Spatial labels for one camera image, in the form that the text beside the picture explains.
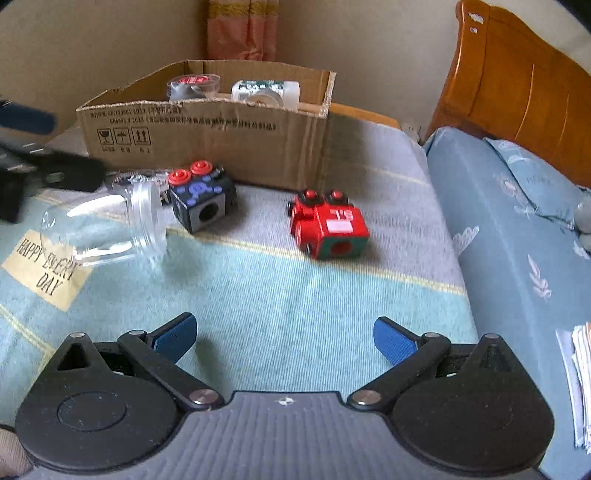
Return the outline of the clear glass jar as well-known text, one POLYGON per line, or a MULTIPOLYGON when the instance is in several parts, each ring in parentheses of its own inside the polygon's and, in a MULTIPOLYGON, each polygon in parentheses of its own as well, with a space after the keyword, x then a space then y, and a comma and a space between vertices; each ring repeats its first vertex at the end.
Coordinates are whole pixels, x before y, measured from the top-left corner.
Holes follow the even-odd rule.
POLYGON ((51 260, 95 267, 166 254, 166 226, 158 186, 136 183, 79 196, 49 207, 40 244, 51 260))

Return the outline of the black wooden robot toy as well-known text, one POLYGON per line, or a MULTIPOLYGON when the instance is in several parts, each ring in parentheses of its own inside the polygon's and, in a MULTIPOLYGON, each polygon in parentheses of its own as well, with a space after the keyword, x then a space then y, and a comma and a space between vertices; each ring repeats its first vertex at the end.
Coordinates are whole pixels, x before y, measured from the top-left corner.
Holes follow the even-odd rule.
POLYGON ((171 171, 167 182, 174 216, 190 234, 225 217, 238 199, 225 169, 207 160, 171 171))

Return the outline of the red wooden robot toy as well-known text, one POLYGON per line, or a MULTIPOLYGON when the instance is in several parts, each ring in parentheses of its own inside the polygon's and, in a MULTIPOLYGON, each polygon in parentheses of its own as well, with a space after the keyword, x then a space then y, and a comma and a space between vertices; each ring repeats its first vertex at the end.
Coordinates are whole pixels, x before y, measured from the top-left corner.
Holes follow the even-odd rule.
POLYGON ((314 260, 358 258, 370 231, 359 208, 342 190, 321 194, 304 189, 287 201, 290 235, 297 249, 314 260))

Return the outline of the white medical cotton swab container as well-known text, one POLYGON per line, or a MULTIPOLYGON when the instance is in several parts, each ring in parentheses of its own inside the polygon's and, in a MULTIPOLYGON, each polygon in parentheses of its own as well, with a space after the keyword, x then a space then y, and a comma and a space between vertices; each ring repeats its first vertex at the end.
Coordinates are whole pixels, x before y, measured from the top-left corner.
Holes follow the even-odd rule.
POLYGON ((301 88, 297 81, 239 80, 230 91, 232 101, 297 111, 301 88))

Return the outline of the clear plastic teardrop packet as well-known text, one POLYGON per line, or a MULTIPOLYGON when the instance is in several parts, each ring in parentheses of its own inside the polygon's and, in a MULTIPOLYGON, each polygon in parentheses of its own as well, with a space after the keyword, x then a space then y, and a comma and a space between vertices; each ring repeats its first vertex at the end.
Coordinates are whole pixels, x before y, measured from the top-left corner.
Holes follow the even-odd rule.
POLYGON ((160 200, 163 205, 170 204, 170 192, 166 170, 130 170, 124 172, 109 172, 105 176, 105 186, 113 190, 117 188, 130 189, 135 184, 154 183, 158 187, 160 200))

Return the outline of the grey animal figurine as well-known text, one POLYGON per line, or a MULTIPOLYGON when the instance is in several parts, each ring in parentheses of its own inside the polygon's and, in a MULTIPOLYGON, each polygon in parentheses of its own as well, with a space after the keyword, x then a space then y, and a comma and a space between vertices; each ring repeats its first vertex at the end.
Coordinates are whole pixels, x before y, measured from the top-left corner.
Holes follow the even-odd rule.
POLYGON ((171 102, 191 99, 205 99, 205 95, 197 85, 172 82, 168 88, 168 99, 171 102))

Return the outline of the teal grey blanket mat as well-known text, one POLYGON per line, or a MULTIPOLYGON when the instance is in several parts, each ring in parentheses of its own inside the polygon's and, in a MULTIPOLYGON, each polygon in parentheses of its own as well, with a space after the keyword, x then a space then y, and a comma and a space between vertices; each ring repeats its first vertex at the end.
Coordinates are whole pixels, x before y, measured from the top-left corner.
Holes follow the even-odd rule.
POLYGON ((1 420, 66 335, 111 341, 182 312, 198 323, 181 366, 223 395, 235 390, 348 395, 389 366, 373 343, 387 316, 461 343, 477 338, 463 277, 424 150, 388 126, 335 116, 327 183, 360 209, 363 255, 314 261, 290 237, 287 193, 242 186, 235 211, 204 231, 167 231, 162 260, 135 258, 68 273, 39 246, 45 210, 70 199, 45 190, 1 227, 1 420))

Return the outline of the blue floral bedding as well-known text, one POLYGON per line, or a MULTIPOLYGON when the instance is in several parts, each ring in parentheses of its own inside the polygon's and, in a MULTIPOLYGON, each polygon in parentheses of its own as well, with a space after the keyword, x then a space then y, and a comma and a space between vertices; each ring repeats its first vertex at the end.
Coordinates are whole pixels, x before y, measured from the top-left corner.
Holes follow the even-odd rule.
POLYGON ((574 226, 585 193, 509 140, 443 127, 424 149, 477 330, 505 339, 554 414, 542 469, 553 479, 580 479, 590 457, 575 446, 556 334, 590 320, 590 255, 574 226))

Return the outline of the clear jar with red lid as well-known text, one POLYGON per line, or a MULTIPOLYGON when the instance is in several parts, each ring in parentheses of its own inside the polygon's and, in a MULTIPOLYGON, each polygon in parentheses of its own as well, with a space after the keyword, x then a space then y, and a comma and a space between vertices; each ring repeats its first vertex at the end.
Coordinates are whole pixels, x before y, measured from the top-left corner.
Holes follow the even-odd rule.
POLYGON ((167 97, 170 101, 214 98, 221 87, 221 78, 216 74, 185 74, 167 82, 167 97))

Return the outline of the brown cardboard box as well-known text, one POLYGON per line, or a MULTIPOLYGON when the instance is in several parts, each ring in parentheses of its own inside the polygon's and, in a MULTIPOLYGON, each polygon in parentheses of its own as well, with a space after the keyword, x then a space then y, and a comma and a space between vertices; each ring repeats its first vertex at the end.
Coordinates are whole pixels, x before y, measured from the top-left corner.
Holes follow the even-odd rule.
POLYGON ((115 171, 172 170, 207 160, 236 181, 300 190, 322 184, 334 84, 332 71, 284 63, 184 60, 106 90, 76 114, 89 155, 115 171), (190 74, 219 76, 221 90, 211 99, 170 101, 168 82, 190 74), (231 100, 240 80, 296 81, 297 110, 231 100))

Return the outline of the pink beige curtain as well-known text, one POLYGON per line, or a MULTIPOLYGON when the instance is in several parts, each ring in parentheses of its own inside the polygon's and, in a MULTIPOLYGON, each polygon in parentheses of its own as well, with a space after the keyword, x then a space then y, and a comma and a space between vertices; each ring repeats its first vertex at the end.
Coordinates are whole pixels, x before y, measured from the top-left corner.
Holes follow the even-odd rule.
POLYGON ((274 61, 279 13, 277 0, 209 1, 207 57, 274 61))

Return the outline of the wooden bed headboard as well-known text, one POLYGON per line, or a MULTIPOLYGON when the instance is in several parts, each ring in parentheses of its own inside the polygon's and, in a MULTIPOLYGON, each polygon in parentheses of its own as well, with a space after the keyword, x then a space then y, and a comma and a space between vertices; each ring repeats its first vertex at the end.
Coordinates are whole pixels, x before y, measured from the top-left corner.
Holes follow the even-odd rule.
POLYGON ((590 76, 512 12, 460 1, 457 47, 428 130, 511 140, 590 184, 590 76))

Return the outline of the white wall plug charger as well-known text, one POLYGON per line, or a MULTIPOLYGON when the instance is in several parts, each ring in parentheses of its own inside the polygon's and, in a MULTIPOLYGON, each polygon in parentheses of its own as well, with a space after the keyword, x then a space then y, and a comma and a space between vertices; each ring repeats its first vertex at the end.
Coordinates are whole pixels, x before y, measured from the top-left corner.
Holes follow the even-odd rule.
POLYGON ((401 122, 401 129, 417 143, 422 144, 424 142, 420 124, 410 121, 401 122))

